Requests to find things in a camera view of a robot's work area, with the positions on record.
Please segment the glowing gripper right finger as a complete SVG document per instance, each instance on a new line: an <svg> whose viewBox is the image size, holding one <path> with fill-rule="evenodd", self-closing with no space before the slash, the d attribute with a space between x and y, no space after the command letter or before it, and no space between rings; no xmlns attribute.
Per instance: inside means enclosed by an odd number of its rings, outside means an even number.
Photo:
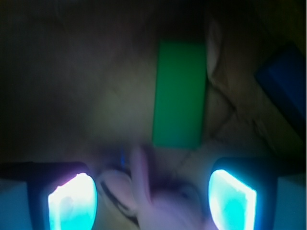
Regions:
<svg viewBox="0 0 307 230"><path fill-rule="evenodd" d="M219 230L271 230L277 176L272 158L223 157L213 165L208 201Z"/></svg>

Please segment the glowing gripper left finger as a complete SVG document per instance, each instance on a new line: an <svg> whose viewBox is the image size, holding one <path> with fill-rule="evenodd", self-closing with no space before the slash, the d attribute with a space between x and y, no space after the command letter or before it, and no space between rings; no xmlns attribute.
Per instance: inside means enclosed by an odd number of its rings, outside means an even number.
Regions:
<svg viewBox="0 0 307 230"><path fill-rule="evenodd" d="M97 189L82 162L0 165L2 230L90 230Z"/></svg>

